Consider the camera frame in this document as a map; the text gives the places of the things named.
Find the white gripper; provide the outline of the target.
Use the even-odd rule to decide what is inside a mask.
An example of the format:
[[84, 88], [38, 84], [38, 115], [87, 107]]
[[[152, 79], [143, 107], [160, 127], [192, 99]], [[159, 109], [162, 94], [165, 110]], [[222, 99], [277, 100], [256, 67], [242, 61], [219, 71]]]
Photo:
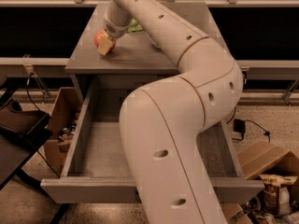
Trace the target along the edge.
[[[107, 10], [104, 16], [103, 28], [113, 38], [120, 38], [126, 32], [131, 22], [131, 15], [126, 11], [120, 13]], [[106, 56], [114, 48], [114, 41], [105, 36], [98, 38], [98, 51]]]

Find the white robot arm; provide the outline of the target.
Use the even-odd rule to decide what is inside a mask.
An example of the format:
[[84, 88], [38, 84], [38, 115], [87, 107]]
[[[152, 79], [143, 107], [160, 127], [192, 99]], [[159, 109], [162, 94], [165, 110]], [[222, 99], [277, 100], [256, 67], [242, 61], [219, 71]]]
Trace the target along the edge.
[[223, 120], [243, 88], [227, 49], [155, 0], [110, 0], [104, 25], [113, 38], [136, 19], [178, 74], [124, 100], [124, 153], [149, 224], [227, 224], [197, 149], [199, 133]]

